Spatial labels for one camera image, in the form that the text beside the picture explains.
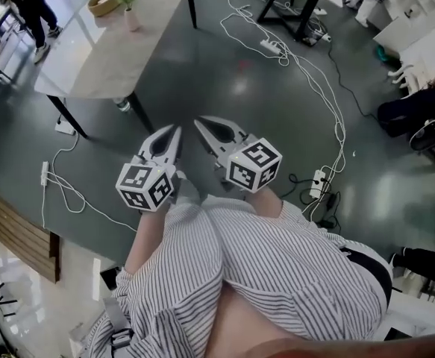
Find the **wicker basket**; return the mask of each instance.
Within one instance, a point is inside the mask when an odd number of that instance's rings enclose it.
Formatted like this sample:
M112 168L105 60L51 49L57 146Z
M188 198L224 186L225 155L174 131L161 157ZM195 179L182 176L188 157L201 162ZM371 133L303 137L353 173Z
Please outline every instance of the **wicker basket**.
M94 15L94 17L104 16L119 6L118 0L106 0L102 4L98 4L98 1L99 0L88 1L88 9Z

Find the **white vase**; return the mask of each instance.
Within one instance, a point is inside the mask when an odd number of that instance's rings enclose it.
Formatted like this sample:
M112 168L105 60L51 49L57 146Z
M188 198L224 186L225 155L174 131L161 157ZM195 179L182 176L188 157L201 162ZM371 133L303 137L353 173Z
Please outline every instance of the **white vase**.
M125 10L125 20L126 25L128 26L129 31L134 32L141 26L140 22L137 21L136 14L134 14L134 11L132 9Z

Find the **white cabinet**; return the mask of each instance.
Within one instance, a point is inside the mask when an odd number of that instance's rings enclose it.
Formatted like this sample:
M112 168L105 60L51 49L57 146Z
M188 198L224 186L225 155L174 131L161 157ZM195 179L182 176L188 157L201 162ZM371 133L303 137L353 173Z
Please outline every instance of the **white cabinet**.
M385 5L393 22L375 41L401 52L435 28L435 0L387 0Z

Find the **wooden wall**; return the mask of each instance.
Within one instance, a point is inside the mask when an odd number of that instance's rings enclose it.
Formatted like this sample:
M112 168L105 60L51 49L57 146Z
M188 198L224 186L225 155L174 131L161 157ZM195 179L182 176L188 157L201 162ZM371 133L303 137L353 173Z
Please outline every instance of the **wooden wall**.
M0 242L52 283L59 281L60 237L23 219L1 199Z

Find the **gray floor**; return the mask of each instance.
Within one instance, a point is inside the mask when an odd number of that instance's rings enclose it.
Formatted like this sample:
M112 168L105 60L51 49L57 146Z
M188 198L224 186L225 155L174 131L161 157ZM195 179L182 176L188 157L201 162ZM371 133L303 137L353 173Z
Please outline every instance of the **gray floor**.
M51 3L64 23L82 1ZM250 2L257 13L262 4ZM182 166L195 185L202 192L224 195L211 173L212 158L193 130L192 119L201 114L234 120L267 138L284 155L272 184L276 192L290 188L290 172L308 179L320 166L332 164L338 152L334 118L302 73L228 38L219 25L231 12L227 0L195 3L199 29L193 30L187 0L183 0L136 88L156 128L169 123L184 126ZM355 22L350 10L337 9L326 1L319 6L329 12L323 22L333 37L333 55L342 80L354 90L363 111L374 111L380 103L399 97L387 78L388 69L375 56L374 33ZM241 19L232 19L228 27L251 46L258 47L263 39ZM375 121L358 113L351 95L338 85L327 56L329 44L307 48L294 43L281 28L275 31L296 54L325 72L345 118L347 164L334 181L334 190L342 193L337 213L342 235L365 242L384 256L402 245L435 248L435 166L411 152L404 138L390 139ZM41 224L42 161L51 160L73 139L54 131L57 111L46 97L33 91L38 68L31 63L30 51L31 47L22 46L7 68L8 72L16 70L15 85L0 86L0 196ZM68 105L91 139L81 139L75 151L59 157L58 174L98 209L137 225L139 213L122 203L114 184L122 164L145 138L140 121L133 113L120 113L109 100L72 100ZM301 206L297 194L289 200ZM78 206L74 198L69 201ZM47 189L46 226L119 262L134 237L129 229L111 224L90 208L80 215L68 213L56 186Z

